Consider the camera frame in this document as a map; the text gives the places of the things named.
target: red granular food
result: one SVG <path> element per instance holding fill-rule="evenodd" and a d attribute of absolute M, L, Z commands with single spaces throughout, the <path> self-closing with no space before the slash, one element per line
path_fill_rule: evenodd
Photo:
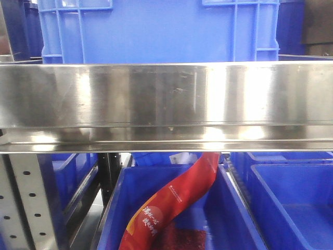
<path fill-rule="evenodd" d="M 154 240 L 150 250 L 204 250 L 206 232 L 167 226 Z"/>

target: red snack package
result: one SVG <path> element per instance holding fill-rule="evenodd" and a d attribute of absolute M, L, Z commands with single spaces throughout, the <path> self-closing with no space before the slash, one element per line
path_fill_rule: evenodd
<path fill-rule="evenodd" d="M 185 173 L 146 201 L 128 223 L 119 250 L 149 250 L 157 234 L 210 189 L 219 156 L 203 153 Z"/>

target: blue storage bin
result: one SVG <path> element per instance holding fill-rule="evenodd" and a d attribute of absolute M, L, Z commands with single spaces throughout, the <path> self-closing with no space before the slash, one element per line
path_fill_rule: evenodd
<path fill-rule="evenodd" d="M 135 212 L 156 191 L 188 167 L 123 168 L 97 249 L 118 250 L 123 232 Z M 266 249 L 222 167 L 210 191 L 174 221 L 177 228 L 205 230 L 206 250 Z"/>
<path fill-rule="evenodd" d="M 39 0 L 45 63 L 277 60 L 279 0 Z"/>
<path fill-rule="evenodd" d="M 65 209 L 78 188 L 76 157 L 77 154 L 52 154 L 53 170 L 56 175 L 62 209 Z"/>
<path fill-rule="evenodd" d="M 251 208 L 269 249 L 333 249 L 333 165 L 251 168 Z"/>
<path fill-rule="evenodd" d="M 4 239 L 2 238 L 1 236 L 1 233 L 0 233 L 0 249 L 1 250 L 6 250 L 6 245 L 5 245 L 5 242 L 4 242 Z"/>
<path fill-rule="evenodd" d="M 53 169 L 62 209 L 97 161 L 97 154 L 53 154 Z"/>
<path fill-rule="evenodd" d="M 305 0 L 280 0 L 276 39 L 280 54 L 305 55 L 302 44 Z"/>
<path fill-rule="evenodd" d="M 132 153 L 137 166 L 154 166 L 170 164 L 192 164 L 202 155 L 198 152 L 144 152 Z"/>
<path fill-rule="evenodd" d="M 31 57 L 41 57 L 43 36 L 37 4 L 24 3 L 25 22 L 27 25 L 27 41 Z"/>
<path fill-rule="evenodd" d="M 328 164 L 333 163 L 332 152 L 233 152 L 230 160 L 247 186 L 252 165 L 259 164 Z"/>

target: storage shelf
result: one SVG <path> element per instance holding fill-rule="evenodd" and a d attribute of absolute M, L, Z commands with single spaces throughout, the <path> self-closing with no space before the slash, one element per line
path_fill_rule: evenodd
<path fill-rule="evenodd" d="M 333 62 L 0 66 L 0 153 L 333 149 Z"/>

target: shelf rack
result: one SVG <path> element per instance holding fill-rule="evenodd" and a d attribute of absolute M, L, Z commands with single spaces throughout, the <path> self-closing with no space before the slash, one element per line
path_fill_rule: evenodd
<path fill-rule="evenodd" d="M 96 178 L 106 205 L 120 168 L 109 152 L 330 151 L 332 104 L 330 60 L 0 65 L 0 171 L 11 180 L 0 195 L 16 203 L 18 234 L 30 229 L 20 244 L 66 250 L 70 218 L 48 153 L 103 153 Z"/>

